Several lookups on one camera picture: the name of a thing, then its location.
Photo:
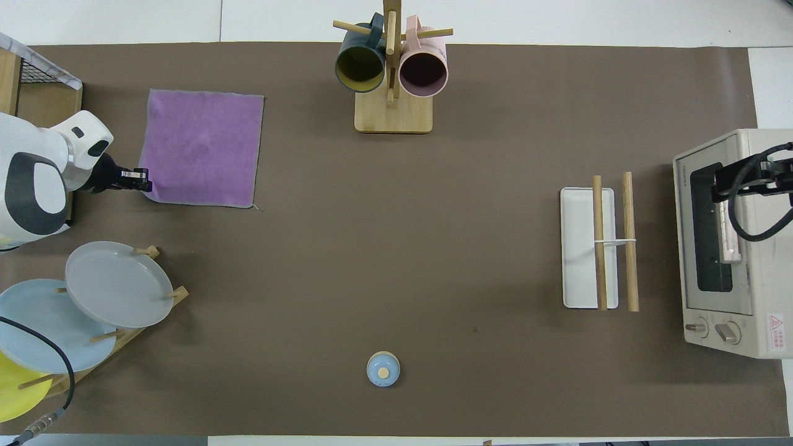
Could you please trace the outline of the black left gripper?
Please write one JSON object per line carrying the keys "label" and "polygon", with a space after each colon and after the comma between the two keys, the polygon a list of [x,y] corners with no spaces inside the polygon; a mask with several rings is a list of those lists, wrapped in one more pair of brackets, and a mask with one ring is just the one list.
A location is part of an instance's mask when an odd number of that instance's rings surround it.
{"label": "black left gripper", "polygon": [[93,168],[93,193],[105,190],[139,190],[150,194],[153,183],[147,168],[128,169],[115,163],[108,154],[102,154]]}

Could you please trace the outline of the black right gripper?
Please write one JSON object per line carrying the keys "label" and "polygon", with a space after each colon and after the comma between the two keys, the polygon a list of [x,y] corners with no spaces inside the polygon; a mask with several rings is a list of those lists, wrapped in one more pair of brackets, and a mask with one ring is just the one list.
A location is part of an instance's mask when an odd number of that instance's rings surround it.
{"label": "black right gripper", "polygon": [[[739,178],[739,173],[750,159],[739,160],[725,167],[720,167],[714,173],[714,186],[711,189],[711,198],[714,203],[728,200],[734,182]],[[737,195],[762,195],[773,196],[790,194],[792,192],[792,160],[761,160],[751,164],[748,172],[740,178]]]}

